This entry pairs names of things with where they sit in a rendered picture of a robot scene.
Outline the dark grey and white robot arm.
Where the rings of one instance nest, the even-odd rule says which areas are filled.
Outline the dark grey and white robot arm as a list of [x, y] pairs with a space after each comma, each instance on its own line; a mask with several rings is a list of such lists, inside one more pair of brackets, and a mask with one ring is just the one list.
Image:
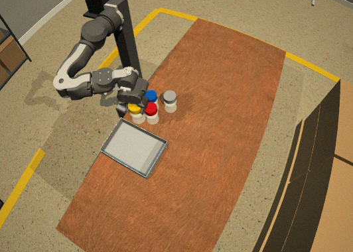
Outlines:
[[109, 95], [114, 90], [122, 90], [126, 94], [134, 90], [139, 73], [132, 67], [122, 70], [100, 68], [92, 74], [86, 72], [74, 77], [86, 66], [94, 52], [103, 47], [106, 37], [122, 29], [123, 22], [123, 15], [117, 5], [106, 3], [104, 10], [94, 20], [82, 26], [79, 43], [74, 45], [53, 80], [62, 99], [79, 100], [92, 94]]

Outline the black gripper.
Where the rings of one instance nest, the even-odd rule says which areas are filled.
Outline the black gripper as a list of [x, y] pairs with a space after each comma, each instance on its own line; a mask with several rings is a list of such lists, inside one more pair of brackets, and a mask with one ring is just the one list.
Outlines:
[[117, 102], [119, 105], [125, 107], [125, 113], [127, 113], [128, 103], [132, 103], [142, 108], [141, 115], [144, 114], [144, 111], [146, 110], [149, 102], [149, 98], [143, 96], [145, 96], [148, 86], [149, 83], [147, 82], [147, 80], [138, 77], [134, 90], [132, 90], [131, 92], [127, 92], [126, 94], [124, 94], [121, 90], [117, 91]]

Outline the glass bottle with blue cap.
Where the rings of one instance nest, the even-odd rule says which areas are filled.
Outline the glass bottle with blue cap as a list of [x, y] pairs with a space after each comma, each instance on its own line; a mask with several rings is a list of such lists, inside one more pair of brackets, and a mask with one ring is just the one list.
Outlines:
[[148, 90], [147, 93], [145, 94], [145, 97], [149, 97], [149, 102], [153, 102], [157, 105], [157, 110], [159, 108], [159, 102], [157, 99], [157, 93], [154, 90]]

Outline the clear glass bottle with grey cap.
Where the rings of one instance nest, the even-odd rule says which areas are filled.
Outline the clear glass bottle with grey cap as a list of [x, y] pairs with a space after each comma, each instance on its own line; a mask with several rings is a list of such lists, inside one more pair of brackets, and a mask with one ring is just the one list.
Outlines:
[[174, 91], [166, 91], [163, 95], [165, 111], [168, 113], [173, 113], [177, 110], [177, 95]]

